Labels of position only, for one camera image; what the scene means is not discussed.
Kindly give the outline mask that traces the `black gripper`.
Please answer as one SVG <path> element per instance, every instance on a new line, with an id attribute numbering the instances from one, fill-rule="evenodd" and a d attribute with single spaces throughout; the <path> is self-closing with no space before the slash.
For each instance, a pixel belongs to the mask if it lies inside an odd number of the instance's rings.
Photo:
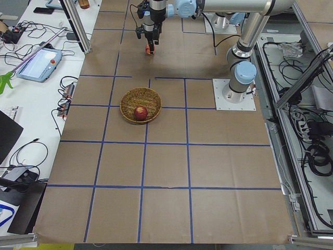
<path id="1" fill-rule="evenodd" d="M 144 34 L 145 38 L 148 40 L 148 45 L 153 49 L 153 42 L 155 45 L 159 44 L 159 36 L 162 33 L 162 23 L 154 23 L 152 25 L 142 24 L 135 29 L 135 32 L 138 39 L 141 39 L 142 34 Z"/>

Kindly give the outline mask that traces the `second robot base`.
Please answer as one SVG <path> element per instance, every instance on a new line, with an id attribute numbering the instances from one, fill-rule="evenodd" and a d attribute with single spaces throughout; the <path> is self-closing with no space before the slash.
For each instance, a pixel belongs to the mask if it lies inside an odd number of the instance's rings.
<path id="1" fill-rule="evenodd" d="M 237 34 L 236 24 L 244 18 L 242 13 L 238 12 L 208 12 L 205 13 L 208 18 L 204 20 L 206 33 L 212 34 Z"/>

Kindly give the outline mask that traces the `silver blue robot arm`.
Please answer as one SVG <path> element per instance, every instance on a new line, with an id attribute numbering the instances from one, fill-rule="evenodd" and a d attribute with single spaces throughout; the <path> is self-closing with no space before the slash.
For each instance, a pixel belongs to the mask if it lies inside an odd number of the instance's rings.
<path id="1" fill-rule="evenodd" d="M 289 9 L 293 1 L 142 1 L 136 5 L 136 13 L 143 20 L 137 25 L 137 38 L 147 39 L 145 51 L 148 55 L 155 52 L 162 33 L 162 24 L 174 15 L 180 18 L 203 16 L 206 32 L 212 35 L 226 34 L 228 38 L 238 37 L 237 43 L 228 54 L 236 60 L 234 71 L 242 69 L 240 62 L 247 60 L 270 16 L 278 15 Z"/>

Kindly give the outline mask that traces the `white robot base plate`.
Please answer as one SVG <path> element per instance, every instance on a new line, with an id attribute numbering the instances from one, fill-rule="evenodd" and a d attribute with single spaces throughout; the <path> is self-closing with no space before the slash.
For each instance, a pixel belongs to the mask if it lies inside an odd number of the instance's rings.
<path id="1" fill-rule="evenodd" d="M 229 88 L 230 79 L 213 79 L 213 90 L 216 110 L 256 111 L 252 89 L 236 93 Z"/>

